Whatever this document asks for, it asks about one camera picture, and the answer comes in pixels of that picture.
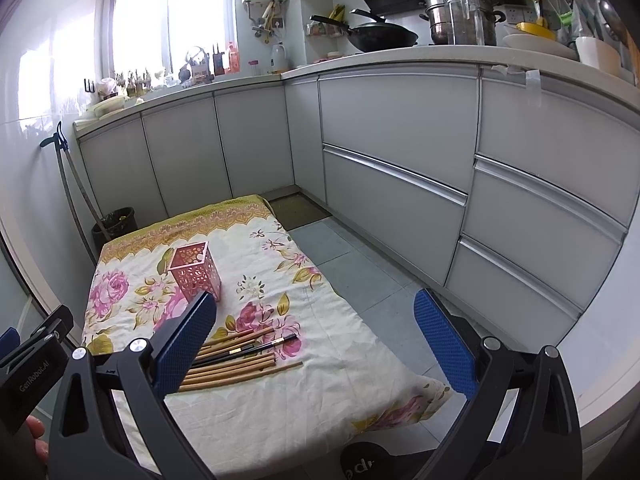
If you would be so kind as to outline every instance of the gray cabinet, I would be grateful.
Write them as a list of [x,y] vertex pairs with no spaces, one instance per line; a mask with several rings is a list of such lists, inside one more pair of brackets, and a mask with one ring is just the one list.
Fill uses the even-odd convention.
[[296,184],[325,202],[318,78],[286,84],[284,90]]
[[140,117],[113,123],[80,140],[82,158],[100,210],[136,211],[138,227],[166,220]]
[[233,196],[292,185],[291,148],[281,83],[215,92]]
[[443,284],[466,195],[371,157],[324,146],[330,208]]
[[556,184],[628,226],[640,187],[640,117],[580,87],[524,76],[482,78],[479,151]]
[[578,312],[559,294],[474,240],[462,237],[446,287],[521,345],[558,344]]
[[324,142],[469,190],[477,67],[376,66],[323,75],[319,84]]
[[142,121],[169,216],[231,198],[212,94],[153,108]]
[[463,231],[584,310],[626,229],[564,190],[479,157]]

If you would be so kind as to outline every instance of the trash can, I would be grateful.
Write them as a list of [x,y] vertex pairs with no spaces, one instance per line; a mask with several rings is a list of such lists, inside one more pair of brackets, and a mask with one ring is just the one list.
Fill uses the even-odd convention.
[[[122,209],[116,209],[116,211],[110,212],[102,218],[104,228],[111,237],[111,240],[138,230],[135,213],[132,207],[123,207]],[[95,224],[94,228],[91,229],[91,234],[94,237],[95,247],[98,249],[98,253],[100,253],[102,247],[107,243],[107,240],[98,227],[98,224]]]

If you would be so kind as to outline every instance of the black chopstick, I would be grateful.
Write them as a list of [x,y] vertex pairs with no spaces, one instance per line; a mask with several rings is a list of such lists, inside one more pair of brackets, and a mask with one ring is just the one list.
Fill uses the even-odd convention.
[[237,359],[239,357],[245,357],[251,354],[257,354],[262,352],[263,350],[267,350],[269,348],[273,348],[276,345],[286,343],[287,341],[291,341],[292,339],[296,339],[298,336],[296,334],[289,334],[284,337],[274,339],[271,342],[262,344],[260,346],[252,347],[252,348],[236,348],[235,350],[230,350],[229,352],[225,352],[220,355],[216,355],[209,358],[204,358],[202,360],[196,361],[191,365],[191,369],[193,368],[201,368],[203,366],[215,365],[218,363],[223,363],[224,361],[231,361],[231,359]]

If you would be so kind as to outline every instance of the hand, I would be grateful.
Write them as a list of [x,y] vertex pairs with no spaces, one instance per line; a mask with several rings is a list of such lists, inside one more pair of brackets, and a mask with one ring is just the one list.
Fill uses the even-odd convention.
[[44,424],[33,415],[27,417],[27,426],[36,439],[36,455],[43,464],[49,461],[49,444],[39,440],[44,435]]

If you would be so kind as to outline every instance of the metal screw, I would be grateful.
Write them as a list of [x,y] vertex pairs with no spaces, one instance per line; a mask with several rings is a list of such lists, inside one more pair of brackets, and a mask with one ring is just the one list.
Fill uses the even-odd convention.
[[487,350],[499,350],[500,349],[500,341],[498,341],[495,337],[487,337],[482,344]]
[[146,348],[146,341],[144,339],[134,339],[129,343],[129,349],[132,352],[142,352]]
[[85,355],[86,355],[86,348],[80,347],[74,350],[74,352],[71,354],[71,357],[73,359],[78,360],[78,359],[82,359]]
[[558,352],[558,349],[555,346],[549,345],[549,346],[545,346],[545,354],[547,357],[551,357],[552,359],[555,359],[560,355],[560,352]]

